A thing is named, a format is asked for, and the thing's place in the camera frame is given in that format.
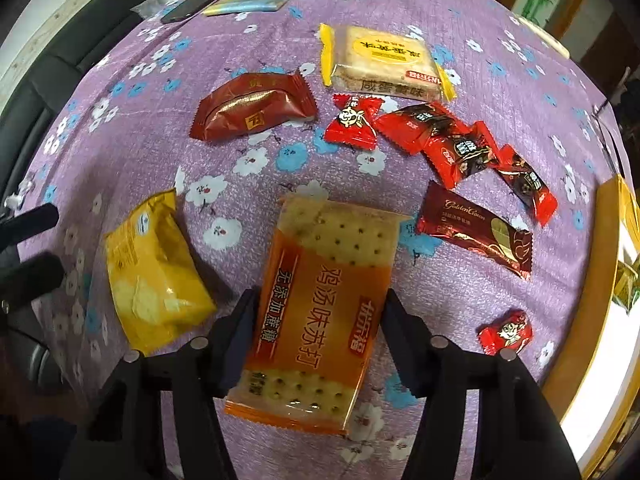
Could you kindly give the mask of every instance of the white flower pattern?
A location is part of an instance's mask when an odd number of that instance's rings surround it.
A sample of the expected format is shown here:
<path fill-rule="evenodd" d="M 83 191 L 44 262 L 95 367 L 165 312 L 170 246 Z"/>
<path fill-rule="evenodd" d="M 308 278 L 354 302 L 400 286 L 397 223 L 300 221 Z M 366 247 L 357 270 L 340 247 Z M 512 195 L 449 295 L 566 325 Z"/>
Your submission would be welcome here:
<path fill-rule="evenodd" d="M 389 449 L 389 458 L 391 460 L 406 460 L 411 454 L 414 441 L 415 435 L 397 439 Z"/>
<path fill-rule="evenodd" d="M 385 169 L 385 159 L 386 153 L 381 152 L 377 146 L 372 152 L 362 152 L 356 157 L 360 165 L 358 171 L 360 171 L 360 173 L 379 176 L 380 172 Z"/>
<path fill-rule="evenodd" d="M 196 207 L 211 204 L 226 189 L 226 186 L 228 186 L 228 182 L 224 175 L 216 177 L 205 175 L 200 180 L 191 183 L 184 199 Z"/>
<path fill-rule="evenodd" d="M 211 227 L 204 231 L 202 239 L 212 249 L 226 251 L 240 241 L 241 234 L 242 224 L 237 219 L 218 217 Z"/>
<path fill-rule="evenodd" d="M 241 156 L 233 168 L 233 172 L 240 176 L 259 174 L 269 162 L 266 148 L 254 148 Z"/>
<path fill-rule="evenodd" d="M 556 350 L 556 345 L 553 341 L 547 341 L 544 348 L 540 351 L 540 355 L 538 357 L 538 363 L 540 366 L 546 366 L 551 358 L 554 356 L 554 351 Z"/>
<path fill-rule="evenodd" d="M 558 139 L 556 136 L 552 136 L 551 140 L 554 142 L 554 146 L 556 147 L 556 150 L 558 150 L 558 153 L 560 153 L 560 156 L 565 156 L 566 150 L 562 145 L 562 142 L 560 141 L 560 139 Z"/>
<path fill-rule="evenodd" d="M 329 198 L 329 192 L 316 179 L 309 181 L 308 184 L 300 184 L 296 188 L 296 193 L 311 198 L 319 198 L 320 200 Z"/>

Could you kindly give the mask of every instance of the floral tablecloth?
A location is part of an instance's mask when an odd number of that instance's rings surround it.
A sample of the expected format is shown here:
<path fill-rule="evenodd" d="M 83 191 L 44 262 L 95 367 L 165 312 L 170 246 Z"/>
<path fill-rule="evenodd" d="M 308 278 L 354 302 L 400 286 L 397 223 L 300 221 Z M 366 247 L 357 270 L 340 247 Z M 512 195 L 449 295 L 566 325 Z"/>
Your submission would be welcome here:
<path fill-rule="evenodd" d="M 468 123 L 484 120 L 498 144 L 512 144 L 557 197 L 558 211 L 541 229 L 493 171 L 456 188 L 532 230 L 529 282 L 489 259 L 416 236 L 407 222 L 392 283 L 409 312 L 463 349 L 480 351 L 478 326 L 509 308 L 525 309 L 534 339 L 520 355 L 534 377 L 543 377 L 580 294 L 596 187 L 610 178 L 585 112 L 603 97 L 573 62 L 493 0 L 290 0 L 277 12 L 196 16 L 168 26 L 158 19 L 140 24 L 88 73 L 31 165 L 36 187 L 25 209 L 52 202 L 60 223 L 23 243 L 20 255 L 49 249 L 67 270 L 63 287 L 34 309 L 79 393 L 94 396 L 128 348 L 102 240 L 147 196 L 176 187 L 180 225 L 221 313 L 233 304 L 230 293 L 237 297 L 260 283 L 276 199 L 287 189 L 417 214 L 428 181 L 436 178 L 423 156 L 404 156 L 383 138 L 374 152 L 322 140 L 338 110 L 319 74 L 321 22 L 424 38 L 456 85 L 459 97 L 450 108 Z M 198 103 L 213 89 L 243 72 L 298 67 L 318 101 L 317 123 L 289 122 L 221 146 L 189 138 Z M 387 97 L 383 112 L 414 103 Z M 610 108 L 603 122 L 629 174 Z M 170 397 L 164 401 L 169 413 Z M 347 438 L 279 430 L 222 412 L 220 419 L 241 479 L 341 478 L 345 472 L 345 478 L 395 479 L 421 411 L 422 401 L 399 383 L 379 335 Z M 460 478 L 468 478 L 472 465 L 477 411 L 470 397 Z M 167 457 L 179 468 L 167 427 Z"/>

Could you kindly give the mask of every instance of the snack package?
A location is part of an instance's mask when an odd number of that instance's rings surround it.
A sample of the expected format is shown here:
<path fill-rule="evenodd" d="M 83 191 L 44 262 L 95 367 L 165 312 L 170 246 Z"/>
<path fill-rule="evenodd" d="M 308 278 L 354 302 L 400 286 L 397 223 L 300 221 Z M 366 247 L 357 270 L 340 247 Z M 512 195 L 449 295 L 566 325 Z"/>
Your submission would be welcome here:
<path fill-rule="evenodd" d="M 424 41 L 370 28 L 321 23 L 322 81 L 351 92 L 433 101 L 456 96 Z"/>
<path fill-rule="evenodd" d="M 227 140 L 258 134 L 292 119 L 312 121 L 317 114 L 316 100 L 300 72 L 246 73 L 200 101 L 189 135 Z"/>
<path fill-rule="evenodd" d="M 271 245 L 252 349 L 225 411 L 346 434 L 409 217 L 287 197 Z"/>
<path fill-rule="evenodd" d="M 497 168 L 501 162 L 498 146 L 482 121 L 471 128 L 461 121 L 454 126 L 431 136 L 424 148 L 447 189 L 485 168 Z"/>
<path fill-rule="evenodd" d="M 488 355 L 496 355 L 503 348 L 519 353 L 532 339 L 531 322 L 523 310 L 510 310 L 504 318 L 478 333 L 482 350 Z"/>
<path fill-rule="evenodd" d="M 500 166 L 495 168 L 496 171 L 544 227 L 558 208 L 558 200 L 529 163 L 518 155 L 512 146 L 505 144 L 500 154 L 502 160 Z"/>
<path fill-rule="evenodd" d="M 216 311 L 174 213 L 175 189 L 163 191 L 106 236 L 113 303 L 131 347 L 145 355 Z"/>
<path fill-rule="evenodd" d="M 495 260 L 523 280 L 531 276 L 532 235 L 491 211 L 430 181 L 415 225 L 416 234 L 442 238 Z"/>
<path fill-rule="evenodd" d="M 334 104 L 342 111 L 324 131 L 324 140 L 375 150 L 378 142 L 372 124 L 383 102 L 379 97 L 334 94 Z"/>
<path fill-rule="evenodd" d="M 421 152 L 432 135 L 441 135 L 455 126 L 453 115 L 439 103 L 407 106 L 374 122 L 379 133 L 409 155 Z"/>
<path fill-rule="evenodd" d="M 278 10 L 289 0 L 218 0 L 204 9 L 205 16 L 219 16 L 233 12 Z"/>

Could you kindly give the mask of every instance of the transparent plastic wrapper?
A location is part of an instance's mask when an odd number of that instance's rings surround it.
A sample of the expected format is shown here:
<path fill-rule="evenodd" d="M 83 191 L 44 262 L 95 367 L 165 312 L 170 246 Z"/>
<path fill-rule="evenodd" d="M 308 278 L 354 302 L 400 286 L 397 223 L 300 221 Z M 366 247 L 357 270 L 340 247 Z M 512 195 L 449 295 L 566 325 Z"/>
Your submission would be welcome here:
<path fill-rule="evenodd" d="M 157 193 L 106 236 L 113 303 L 131 347 L 145 355 L 216 311 L 174 213 L 175 189 Z"/>
<path fill-rule="evenodd" d="M 346 434 L 409 217 L 289 195 L 266 267 L 252 349 L 225 411 Z"/>
<path fill-rule="evenodd" d="M 350 92 L 420 101 L 456 97 L 449 77 L 424 41 L 365 27 L 321 23 L 322 80 Z"/>

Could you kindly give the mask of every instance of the dark red chocolate wrapper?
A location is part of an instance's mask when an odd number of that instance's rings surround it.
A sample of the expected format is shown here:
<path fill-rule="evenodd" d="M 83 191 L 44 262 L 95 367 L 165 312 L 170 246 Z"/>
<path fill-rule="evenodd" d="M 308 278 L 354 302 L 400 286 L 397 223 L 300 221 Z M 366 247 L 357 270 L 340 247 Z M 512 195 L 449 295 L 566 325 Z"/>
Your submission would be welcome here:
<path fill-rule="evenodd" d="M 409 155 L 420 153 L 432 135 L 456 125 L 455 117 L 440 103 L 423 103 L 402 108 L 376 119 L 375 129 Z"/>
<path fill-rule="evenodd" d="M 379 97 L 334 94 L 334 104 L 342 111 L 327 126 L 324 140 L 375 150 L 378 138 L 373 129 L 373 119 L 383 102 Z"/>
<path fill-rule="evenodd" d="M 503 348 L 520 352 L 533 339 L 533 329 L 527 313 L 510 310 L 507 315 L 478 333 L 485 354 L 496 355 Z"/>
<path fill-rule="evenodd" d="M 544 227 L 558 208 L 558 200 L 529 163 L 518 155 L 512 146 L 505 144 L 500 152 L 502 163 L 496 171 Z"/>
<path fill-rule="evenodd" d="M 199 140 L 227 140 L 317 115 L 318 106 L 300 72 L 247 73 L 200 101 L 189 135 Z"/>
<path fill-rule="evenodd" d="M 531 276 L 532 235 L 491 211 L 430 181 L 415 225 L 417 234 L 442 238 L 495 260 L 524 280 Z"/>
<path fill-rule="evenodd" d="M 432 136 L 423 151 L 447 189 L 485 168 L 500 165 L 498 146 L 482 121 L 469 128 L 457 120 L 455 128 Z"/>

